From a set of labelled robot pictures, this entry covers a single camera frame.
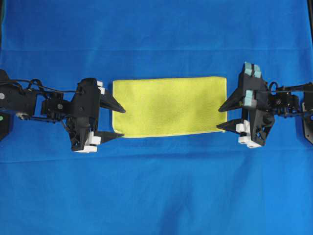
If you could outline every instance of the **black cable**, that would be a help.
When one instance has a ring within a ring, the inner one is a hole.
[[[289,92],[307,92],[307,93],[313,93],[313,91],[306,91],[306,90],[292,90],[292,91],[256,91],[261,93],[289,93]]]
[[[31,85],[35,85],[39,88],[43,88],[43,89],[47,89],[47,90],[51,90],[51,91],[54,91],[54,92],[58,92],[58,93],[77,93],[77,94],[80,94],[80,92],[78,91],[60,91],[60,90],[56,90],[56,89],[53,89],[53,88],[50,88],[50,87],[45,87],[45,86],[42,86],[42,85],[39,85],[39,84],[36,84],[34,83],[34,81],[28,81],[28,80],[21,80],[21,79],[14,79],[14,80],[1,80],[0,81],[0,85],[4,85],[4,84],[10,84],[10,83],[14,83],[14,84],[18,84],[17,82],[27,82]]]

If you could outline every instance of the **yellow towel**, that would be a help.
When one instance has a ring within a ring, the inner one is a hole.
[[[223,77],[118,80],[113,96],[126,113],[113,112],[112,125],[126,138],[162,137],[221,131],[227,121]]]

